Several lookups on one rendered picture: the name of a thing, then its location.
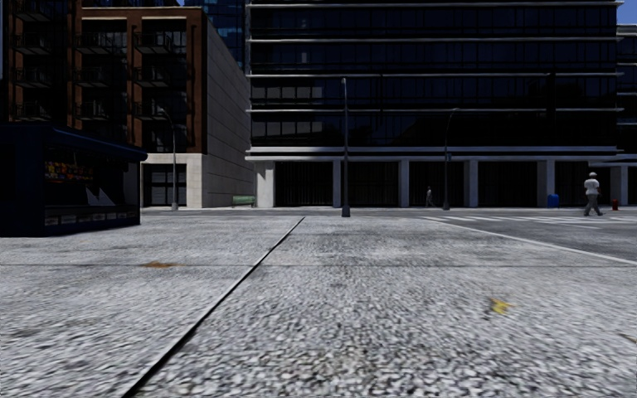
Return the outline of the grey street lamp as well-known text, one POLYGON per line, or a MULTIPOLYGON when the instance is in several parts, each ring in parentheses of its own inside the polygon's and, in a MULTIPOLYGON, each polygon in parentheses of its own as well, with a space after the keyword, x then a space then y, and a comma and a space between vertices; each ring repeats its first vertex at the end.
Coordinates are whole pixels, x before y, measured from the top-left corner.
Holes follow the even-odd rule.
POLYGON ((172 121, 171 116, 169 115, 169 113, 166 111, 166 109, 164 109, 161 106, 158 106, 158 115, 162 115, 170 124, 170 129, 171 129, 171 135, 172 135, 172 147, 173 147, 173 161, 172 161, 172 165, 173 165, 173 195, 172 195, 172 203, 171 203, 171 210, 172 211, 177 211, 179 208, 178 205, 178 200, 177 200, 177 157, 176 157, 176 135, 175 135, 175 130, 174 130, 174 124, 172 121))
POLYGON ((444 136, 444 200, 443 200, 443 206, 442 209, 444 211, 449 211, 450 210, 450 203, 449 203, 449 191, 448 191, 448 186, 449 186, 449 172, 448 172, 448 164, 449 164, 449 152, 448 152, 448 134, 449 134, 449 130, 450 130, 450 124, 451 124, 451 120, 454 116, 454 114, 458 111, 458 108, 453 108, 450 111, 449 117, 447 119, 447 123, 445 126, 445 136, 444 136))
POLYGON ((348 117, 348 81, 346 77, 341 79, 343 86, 343 111, 344 111, 344 130, 343 130, 343 205, 341 217, 349 218, 351 216, 349 195, 348 195, 348 137, 349 137, 349 117, 348 117))

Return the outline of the red brick building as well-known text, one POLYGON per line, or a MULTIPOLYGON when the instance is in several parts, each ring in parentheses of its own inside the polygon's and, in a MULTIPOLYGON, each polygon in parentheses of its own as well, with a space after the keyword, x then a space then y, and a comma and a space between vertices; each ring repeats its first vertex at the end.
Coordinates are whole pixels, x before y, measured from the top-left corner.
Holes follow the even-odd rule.
POLYGON ((183 0, 0 0, 0 120, 46 122, 148 154, 142 203, 229 206, 254 187, 250 85, 183 0))

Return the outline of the dark glass office building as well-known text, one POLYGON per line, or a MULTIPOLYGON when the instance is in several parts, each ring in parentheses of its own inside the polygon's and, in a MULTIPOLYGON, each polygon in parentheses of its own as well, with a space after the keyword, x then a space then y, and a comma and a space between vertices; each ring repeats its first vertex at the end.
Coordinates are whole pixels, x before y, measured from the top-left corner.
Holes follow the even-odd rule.
POLYGON ((586 199, 619 153, 621 0, 247 0, 251 146, 260 207, 586 199))

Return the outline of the glass tower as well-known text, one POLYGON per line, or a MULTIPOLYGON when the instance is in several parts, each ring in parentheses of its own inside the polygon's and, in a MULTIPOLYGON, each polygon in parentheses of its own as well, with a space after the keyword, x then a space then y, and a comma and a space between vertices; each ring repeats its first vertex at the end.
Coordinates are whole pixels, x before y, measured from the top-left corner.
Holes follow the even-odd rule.
POLYGON ((244 70, 246 0, 183 0, 183 5, 200 7, 208 15, 238 66, 244 70))

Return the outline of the blue booth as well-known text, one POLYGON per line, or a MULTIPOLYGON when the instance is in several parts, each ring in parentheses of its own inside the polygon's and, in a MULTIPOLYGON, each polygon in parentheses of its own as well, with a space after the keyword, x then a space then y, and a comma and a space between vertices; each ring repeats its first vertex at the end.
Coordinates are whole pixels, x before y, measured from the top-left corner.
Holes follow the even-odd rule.
POLYGON ((0 123, 0 237, 136 226, 142 148, 46 122, 0 123))

